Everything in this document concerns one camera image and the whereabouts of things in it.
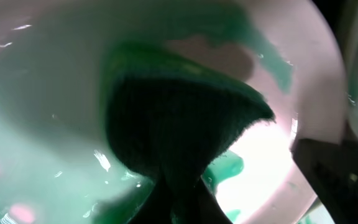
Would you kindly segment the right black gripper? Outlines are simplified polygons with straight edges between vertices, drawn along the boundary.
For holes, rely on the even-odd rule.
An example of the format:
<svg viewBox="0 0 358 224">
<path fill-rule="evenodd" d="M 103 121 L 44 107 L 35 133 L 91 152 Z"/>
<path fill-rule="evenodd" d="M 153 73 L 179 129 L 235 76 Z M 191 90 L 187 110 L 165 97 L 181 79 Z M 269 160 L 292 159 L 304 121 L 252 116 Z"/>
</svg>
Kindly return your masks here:
<svg viewBox="0 0 358 224">
<path fill-rule="evenodd" d="M 335 223 L 358 223 L 358 142 L 296 140 L 292 158 Z"/>
</svg>

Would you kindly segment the green scouring sponge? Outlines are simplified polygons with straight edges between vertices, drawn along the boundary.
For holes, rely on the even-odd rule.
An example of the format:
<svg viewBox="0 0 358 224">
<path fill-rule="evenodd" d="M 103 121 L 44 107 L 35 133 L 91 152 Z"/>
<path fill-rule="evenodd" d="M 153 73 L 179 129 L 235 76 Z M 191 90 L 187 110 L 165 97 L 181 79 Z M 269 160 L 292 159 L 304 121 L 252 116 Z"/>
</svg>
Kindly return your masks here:
<svg viewBox="0 0 358 224">
<path fill-rule="evenodd" d="M 110 51 L 100 87 L 109 147 L 154 186 L 165 178 L 173 194 L 172 223 L 192 223 L 195 186 L 210 163 L 247 128 L 275 118 L 265 98 L 244 82 L 140 42 Z"/>
</svg>

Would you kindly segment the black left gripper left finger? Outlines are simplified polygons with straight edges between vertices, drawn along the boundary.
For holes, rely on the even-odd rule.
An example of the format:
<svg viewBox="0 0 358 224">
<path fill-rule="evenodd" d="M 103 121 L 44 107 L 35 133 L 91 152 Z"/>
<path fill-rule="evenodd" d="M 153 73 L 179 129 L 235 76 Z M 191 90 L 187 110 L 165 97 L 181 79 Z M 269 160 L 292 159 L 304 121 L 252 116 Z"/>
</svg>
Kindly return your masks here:
<svg viewBox="0 0 358 224">
<path fill-rule="evenodd" d="M 161 177 L 145 202 L 129 220 L 129 224 L 171 224 L 172 204 L 172 191 L 165 178 Z"/>
</svg>

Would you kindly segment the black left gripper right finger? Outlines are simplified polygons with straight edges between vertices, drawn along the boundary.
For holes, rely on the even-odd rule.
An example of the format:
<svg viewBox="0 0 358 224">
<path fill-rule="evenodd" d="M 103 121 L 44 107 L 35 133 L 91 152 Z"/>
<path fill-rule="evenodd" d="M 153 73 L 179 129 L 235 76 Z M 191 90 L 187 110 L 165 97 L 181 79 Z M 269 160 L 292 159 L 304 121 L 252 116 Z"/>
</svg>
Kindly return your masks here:
<svg viewBox="0 0 358 224">
<path fill-rule="evenodd" d="M 192 223 L 232 224 L 202 179 L 195 186 L 195 217 Z"/>
</svg>

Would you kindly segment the white plate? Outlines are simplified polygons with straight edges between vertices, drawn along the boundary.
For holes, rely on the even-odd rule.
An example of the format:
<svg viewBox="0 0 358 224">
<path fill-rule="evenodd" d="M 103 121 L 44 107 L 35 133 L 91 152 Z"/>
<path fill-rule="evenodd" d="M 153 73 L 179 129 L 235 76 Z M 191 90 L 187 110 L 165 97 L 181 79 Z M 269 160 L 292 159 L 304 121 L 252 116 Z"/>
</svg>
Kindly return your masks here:
<svg viewBox="0 0 358 224">
<path fill-rule="evenodd" d="M 125 223 L 153 182 L 104 139 L 100 79 L 125 42 L 170 50 L 259 91 L 247 128 L 204 175 L 232 223 L 296 223 L 316 194 L 298 138 L 337 143 L 346 76 L 311 1 L 0 1 L 0 223 Z"/>
</svg>

